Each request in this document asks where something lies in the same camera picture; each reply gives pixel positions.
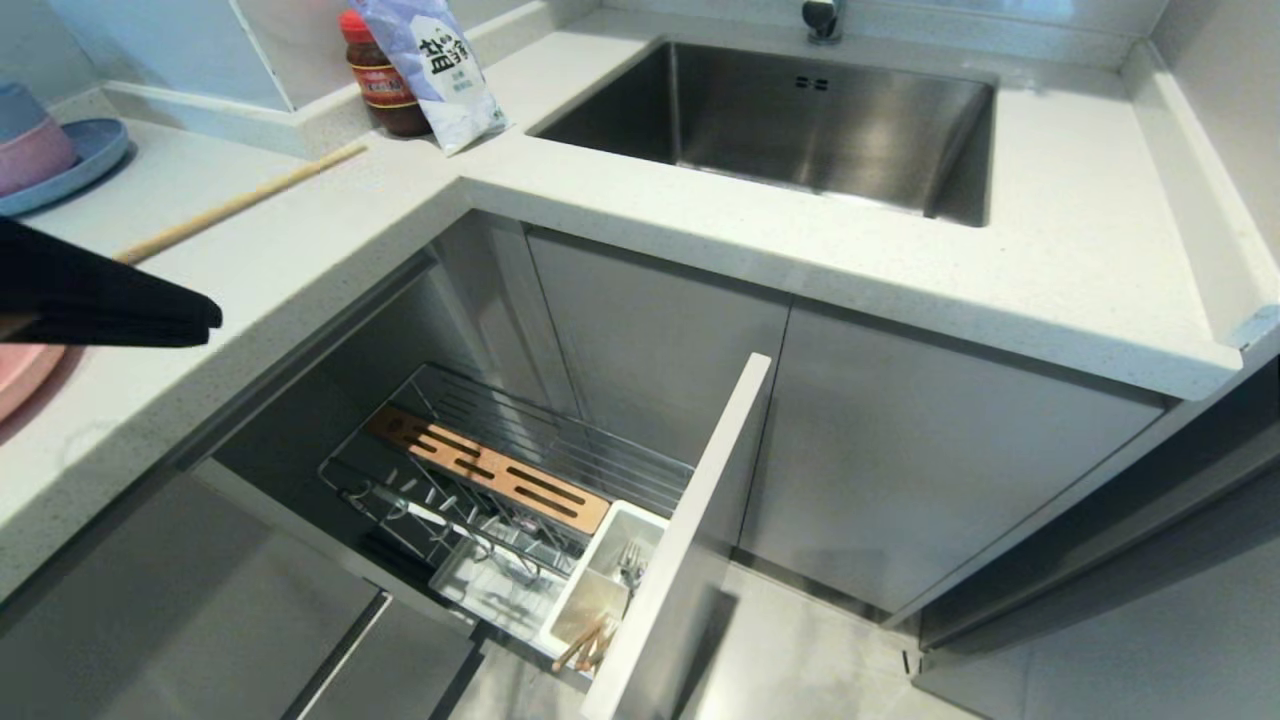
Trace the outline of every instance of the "kitchen sink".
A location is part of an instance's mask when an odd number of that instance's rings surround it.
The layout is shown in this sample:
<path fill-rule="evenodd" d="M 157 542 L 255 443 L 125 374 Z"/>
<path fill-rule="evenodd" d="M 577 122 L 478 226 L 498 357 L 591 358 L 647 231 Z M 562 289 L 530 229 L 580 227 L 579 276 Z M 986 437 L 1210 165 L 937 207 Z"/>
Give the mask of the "kitchen sink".
<path fill-rule="evenodd" d="M 668 42 L 536 137 L 986 224 L 980 82 Z"/>

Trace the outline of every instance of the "pull-out drawer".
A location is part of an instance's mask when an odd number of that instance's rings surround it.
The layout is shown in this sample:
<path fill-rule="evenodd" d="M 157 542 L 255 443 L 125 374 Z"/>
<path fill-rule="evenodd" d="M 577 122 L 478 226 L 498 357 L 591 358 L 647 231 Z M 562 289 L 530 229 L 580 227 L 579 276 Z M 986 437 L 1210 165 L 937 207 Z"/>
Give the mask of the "pull-out drawer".
<path fill-rule="evenodd" d="M 677 698 L 684 689 L 686 673 L 690 669 L 694 653 L 701 639 L 704 625 L 710 615 L 712 605 L 716 601 L 717 591 L 723 579 L 728 562 L 728 551 L 741 527 L 753 460 L 749 456 L 749 450 L 753 445 L 750 442 L 740 442 L 740 439 L 742 439 L 744 428 L 749 427 L 749 419 L 753 419 L 753 416 L 758 419 L 756 414 L 763 411 L 760 397 L 769 364 L 771 360 L 763 355 L 751 355 L 746 359 L 737 384 L 723 406 L 719 421 L 712 437 L 707 441 L 700 460 L 691 469 L 687 483 L 682 488 L 672 491 L 673 507 L 669 509 L 666 529 L 660 532 L 660 537 L 649 548 L 649 552 L 646 552 L 648 562 L 644 569 L 643 580 L 635 588 L 634 597 L 627 602 L 625 615 L 616 625 L 611 626 L 614 632 L 604 660 L 590 674 L 591 685 L 581 707 L 582 717 L 637 717 L 648 720 L 650 717 L 672 715 Z M 507 402 L 506 396 L 502 397 L 503 402 Z M 507 415 L 516 410 L 512 405 L 503 406 L 508 409 L 504 411 Z M 379 409 L 366 407 L 364 411 L 371 418 L 376 415 Z M 351 457 L 349 455 L 344 456 L 343 452 L 352 450 L 353 437 L 370 434 L 367 432 L 362 433 L 364 427 L 365 423 L 361 424 L 361 429 L 357 429 L 339 443 L 338 451 L 321 464 L 321 475 L 325 474 L 326 469 L 329 470 L 326 479 L 339 478 L 343 473 L 352 470 L 349 466 L 352 464 Z M 284 433 L 287 429 L 282 428 L 280 432 Z M 367 439 L 365 437 L 360 442 L 367 442 Z M 614 439 L 626 443 L 625 438 Z M 584 442 L 590 443 L 591 438 L 586 437 Z M 287 452 L 283 446 L 278 447 L 276 443 L 262 442 L 262 438 L 259 438 L 253 443 L 253 447 L 241 447 L 233 455 L 243 457 L 246 452 L 269 455 L 274 451 Z M 334 460 L 342 457 L 347 457 L 347 460 Z M 536 632 L 522 632 L 520 628 L 503 626 L 500 621 L 494 620 L 494 618 L 486 614 L 485 607 L 494 605 L 495 596 L 493 593 L 486 594 L 480 592 L 479 587 L 471 588 L 471 592 L 467 593 L 467 588 L 465 587 L 460 597 L 451 594 L 449 588 L 439 583 L 433 583 L 433 589 L 439 592 L 420 593 L 412 582 L 399 577 L 394 568 L 389 569 L 385 564 L 378 564 L 360 552 L 353 552 L 349 539 L 344 538 L 343 542 L 339 542 L 332 534 L 320 530 L 315 524 L 300 519 L 288 507 L 289 501 L 287 497 L 280 497 L 276 493 L 276 497 L 273 498 L 270 495 L 253 487 L 262 486 L 266 478 L 247 477 L 252 470 L 230 469 L 228 465 L 216 459 L 207 460 L 195 470 L 195 474 L 273 524 L 291 529 L 312 547 L 338 560 L 370 582 L 389 589 L 398 598 L 406 600 L 406 596 L 410 596 L 410 605 L 416 605 L 421 610 L 422 602 L 440 602 L 449 606 L 451 610 L 466 612 L 480 621 L 495 623 L 497 626 L 507 630 L 512 637 L 524 639 L 536 651 L 547 657 L 552 657 L 553 651 L 536 642 Z M 239 462 L 239 465 L 241 468 L 246 468 L 252 464 Z M 424 482 L 430 482 L 429 478 L 435 475 L 425 465 L 416 466 L 421 471 Z M 314 489 L 320 484 L 319 482 L 312 482 L 311 488 Z M 416 484 L 416 479 L 407 482 L 404 475 L 399 475 L 393 483 L 376 484 L 374 488 L 366 488 L 362 493 L 357 493 L 358 497 L 353 497 L 349 488 L 343 488 L 340 482 L 335 483 L 339 492 L 346 493 L 343 497 L 348 503 L 356 505 L 357 509 L 370 515 L 378 521 L 380 529 L 394 528 L 387 523 L 388 518 L 394 520 L 408 518 L 410 520 L 416 519 L 415 523 L 417 525 L 434 529 L 435 536 L 451 532 L 461 536 L 462 542 L 445 546 L 453 548 L 449 557 L 440 562 L 424 562 L 435 573 L 447 574 L 453 571 L 457 568 L 460 555 L 462 560 L 475 561 L 476 555 L 472 553 L 472 550 L 476 544 L 488 551 L 488 555 L 480 553 L 484 556 L 480 560 L 494 564 L 503 557 L 508 561 L 512 557 L 518 559 L 518 551 L 527 550 L 527 547 L 522 547 L 515 541 L 499 544 L 493 539 L 479 537 L 484 533 L 483 529 L 476 532 L 476 537 L 472 537 L 470 530 L 467 530 L 471 525 L 465 520 L 451 523 L 448 516 L 442 515 L 438 518 L 439 524 L 436 525 L 431 525 L 431 523 L 425 520 L 419 523 L 417 520 L 434 515 L 436 511 L 444 512 L 444 510 L 449 510 L 456 502 L 448 503 L 449 507 L 442 510 L 442 495 L 439 492 L 430 493 L 430 501 L 413 501 L 408 497 L 413 491 L 404 488 Z M 449 491 L 452 487 L 448 486 L 444 489 Z M 609 483 L 602 483 L 588 489 L 598 491 L 603 497 L 609 500 L 618 498 L 620 496 L 625 496 L 628 500 L 634 498 L 618 491 L 617 486 L 609 486 Z M 379 510 L 380 506 L 374 505 L 375 500 L 389 501 L 389 505 Z M 650 509 L 657 507 L 659 511 L 662 510 L 662 502 L 658 501 L 650 502 L 649 506 Z M 475 512 L 465 515 L 475 519 Z M 420 555 L 424 556 L 424 561 L 428 560 L 425 552 Z M 585 562 L 586 559 L 582 557 L 576 561 Z M 548 568 L 556 570 L 552 564 L 548 564 Z M 573 568 L 575 565 L 571 562 L 567 566 L 558 568 L 558 570 L 559 574 L 567 575 Z M 548 571 L 545 579 L 556 580 L 557 578 L 554 573 Z M 548 582 L 541 585 L 553 588 L 552 597 L 549 598 L 539 596 L 539 593 L 521 593 L 518 597 L 534 598 L 531 602 L 549 600 L 549 609 L 558 600 L 558 596 L 554 593 L 563 592 L 566 587 L 563 578 L 559 580 L 558 583 Z M 500 600 L 509 602 L 511 596 L 504 596 Z M 538 612 L 538 609 L 517 610 Z"/>

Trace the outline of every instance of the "pink plate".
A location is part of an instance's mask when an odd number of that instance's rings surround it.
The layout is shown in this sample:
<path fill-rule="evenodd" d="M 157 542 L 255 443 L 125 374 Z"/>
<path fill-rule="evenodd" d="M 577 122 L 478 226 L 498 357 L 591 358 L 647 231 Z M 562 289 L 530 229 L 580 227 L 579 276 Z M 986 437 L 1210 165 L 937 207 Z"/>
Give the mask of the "pink plate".
<path fill-rule="evenodd" d="M 0 345 L 0 421 L 36 392 L 65 350 L 61 345 Z"/>

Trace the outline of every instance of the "pink bowl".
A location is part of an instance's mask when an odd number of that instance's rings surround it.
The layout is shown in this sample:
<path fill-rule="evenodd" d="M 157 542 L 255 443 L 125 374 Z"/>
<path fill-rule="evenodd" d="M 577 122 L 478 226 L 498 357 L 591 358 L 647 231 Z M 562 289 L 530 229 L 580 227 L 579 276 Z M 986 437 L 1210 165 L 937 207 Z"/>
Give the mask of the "pink bowl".
<path fill-rule="evenodd" d="M 61 345 L 0 345 L 0 421 L 40 388 L 65 351 Z"/>
<path fill-rule="evenodd" d="M 76 164 L 76 146 L 52 118 L 0 145 L 0 195 L 40 184 Z"/>

